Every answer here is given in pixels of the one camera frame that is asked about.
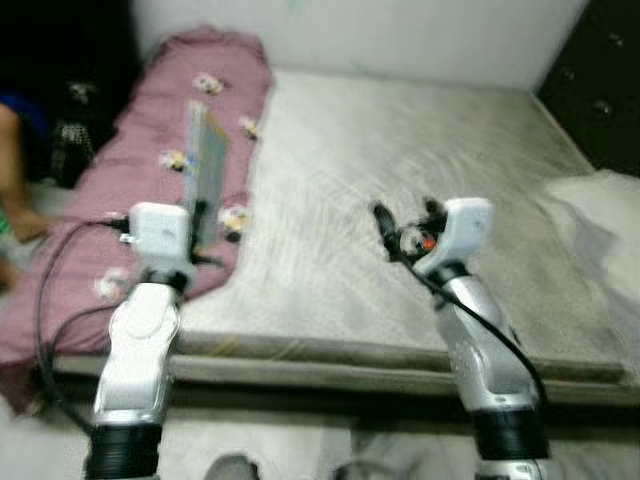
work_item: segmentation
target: white mattress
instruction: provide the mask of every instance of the white mattress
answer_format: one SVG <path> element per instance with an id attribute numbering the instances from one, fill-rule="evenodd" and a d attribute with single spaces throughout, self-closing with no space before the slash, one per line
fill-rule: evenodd
<path id="1" fill-rule="evenodd" d="M 480 196 L 495 224 L 469 268 L 543 375 L 625 383 L 615 328 L 535 202 L 543 182 L 590 171 L 524 93 L 277 71 L 252 225 L 229 283 L 184 307 L 183 370 L 399 390 L 446 372 L 430 295 L 385 261 L 369 206 L 382 200 L 402 223 L 424 195 Z"/>

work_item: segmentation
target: wire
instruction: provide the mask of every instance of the wire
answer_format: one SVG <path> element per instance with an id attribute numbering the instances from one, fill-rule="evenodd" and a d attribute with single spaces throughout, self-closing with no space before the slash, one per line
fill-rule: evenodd
<path id="1" fill-rule="evenodd" d="M 51 368 L 53 368 L 53 357 L 56 354 L 56 348 L 58 347 L 58 342 L 62 339 L 65 333 L 71 325 L 76 323 L 78 320 L 83 320 L 86 318 L 90 318 L 90 315 L 95 315 L 96 313 L 108 312 L 111 310 L 115 310 L 118 307 L 118 304 L 111 305 L 103 305 L 100 307 L 89 308 L 82 312 L 76 313 L 72 317 L 65 320 L 56 330 L 55 335 L 53 336 L 53 340 L 49 342 L 47 348 L 47 362 Z"/>
<path id="2" fill-rule="evenodd" d="M 493 336 L 496 337 L 500 341 L 500 343 L 502 343 L 507 349 L 509 349 L 511 353 L 513 353 L 516 356 L 516 358 L 520 361 L 522 366 L 527 370 L 527 372 L 529 372 L 529 375 L 531 375 L 531 379 L 533 380 L 533 383 L 535 384 L 536 390 L 538 392 L 540 410 L 541 411 L 544 410 L 544 408 L 546 408 L 548 403 L 547 390 L 544 386 L 544 383 L 542 383 L 542 379 L 540 378 L 540 375 L 538 374 L 536 367 L 533 365 L 533 363 L 531 363 L 531 360 L 529 360 L 525 356 L 525 354 L 522 353 L 520 348 L 514 342 L 512 342 L 509 339 L 509 337 L 507 337 L 498 328 L 492 325 L 488 320 L 486 320 L 480 314 L 476 313 L 467 305 L 462 303 L 458 299 L 458 297 L 456 297 L 454 294 L 447 292 L 444 288 L 442 288 L 435 282 L 432 282 L 428 278 L 424 278 L 418 273 L 416 273 L 416 271 L 413 269 L 413 265 L 404 255 L 401 255 L 400 261 L 402 265 L 404 265 L 407 268 L 407 270 L 409 270 L 411 275 L 413 275 L 421 284 L 423 284 L 432 292 L 435 292 L 438 295 L 440 295 L 445 301 L 455 305 L 456 307 L 463 310 L 466 314 L 471 316 L 486 330 L 488 330 L 491 334 L 493 334 Z"/>
<path id="3" fill-rule="evenodd" d="M 62 255 L 66 246 L 70 243 L 72 238 L 77 235 L 80 231 L 86 228 L 94 227 L 94 226 L 110 226 L 105 222 L 83 222 L 75 225 L 71 230 L 66 232 L 60 243 L 57 245 L 54 250 L 51 260 L 47 264 L 44 274 L 42 276 L 42 281 L 40 282 L 40 288 L 38 290 L 38 295 L 36 299 L 36 312 L 35 312 L 35 333 L 36 333 L 36 357 L 38 360 L 38 366 L 40 367 L 40 371 L 42 374 L 42 379 L 44 381 L 45 392 L 48 392 L 55 400 L 56 405 L 62 410 L 80 429 L 87 434 L 91 435 L 93 430 L 92 425 L 80 415 L 80 413 L 74 408 L 74 406 L 65 398 L 62 391 L 58 387 L 53 377 L 53 368 L 52 368 L 52 352 L 48 349 L 43 342 L 42 339 L 42 308 L 44 303 L 44 294 L 46 291 L 47 281 L 49 280 L 51 273 L 53 272 L 53 268 L 55 267 L 58 259 Z M 96 313 L 95 311 L 87 310 L 85 312 L 80 312 L 80 314 L 74 315 L 69 320 L 65 321 L 62 326 L 68 326 L 72 323 L 72 321 L 77 320 L 84 315 L 89 315 L 91 313 Z"/>

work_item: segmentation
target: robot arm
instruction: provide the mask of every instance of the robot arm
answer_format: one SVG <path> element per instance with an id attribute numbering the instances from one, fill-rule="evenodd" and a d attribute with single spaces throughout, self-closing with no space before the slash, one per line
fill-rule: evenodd
<path id="1" fill-rule="evenodd" d="M 94 403 L 87 480 L 157 478 L 171 384 L 168 358 L 180 324 L 177 305 L 195 277 L 186 210 L 142 203 L 132 209 L 130 220 L 143 277 L 111 317 L 111 350 Z"/>
<path id="2" fill-rule="evenodd" d="M 373 213 L 390 260 L 403 263 L 435 296 L 438 331 L 474 423 L 480 456 L 475 478 L 558 478 L 539 418 L 544 396 L 533 367 L 519 351 L 503 310 L 465 267 L 486 240 L 491 204 L 477 198 L 443 206 L 429 201 L 427 211 L 428 217 L 400 229 L 381 204 Z"/>

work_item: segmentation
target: pink blanket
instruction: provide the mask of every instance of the pink blanket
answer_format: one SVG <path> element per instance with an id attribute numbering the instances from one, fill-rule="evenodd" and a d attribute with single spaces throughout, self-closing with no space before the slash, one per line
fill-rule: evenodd
<path id="1" fill-rule="evenodd" d="M 193 80 L 201 73 L 222 79 L 224 91 L 213 96 L 197 90 Z M 105 212 L 128 212 L 140 201 L 178 202 L 183 176 L 161 166 L 158 156 L 165 149 L 185 150 L 190 100 L 210 106 L 231 139 L 223 206 L 246 205 L 247 172 L 255 143 L 245 135 L 239 120 L 260 117 L 270 83 L 262 46 L 253 37 L 210 27 L 172 37 L 162 45 L 129 108 L 118 119 L 117 136 L 80 180 L 65 218 L 97 220 Z M 0 392 L 18 413 L 25 411 L 36 392 L 30 377 L 35 366 L 35 301 L 43 270 L 73 225 L 66 220 L 55 228 L 0 319 Z M 46 289 L 45 341 L 75 313 L 107 304 L 96 294 L 96 278 L 110 267 L 128 271 L 134 267 L 130 248 L 118 243 L 115 232 L 102 227 L 86 231 L 65 252 Z M 188 292 L 191 297 L 226 282 L 235 268 L 238 245 L 221 239 L 207 253 L 221 258 L 224 266 L 202 267 L 197 285 Z M 74 324 L 58 351 L 103 350 L 109 316 L 106 312 Z"/>

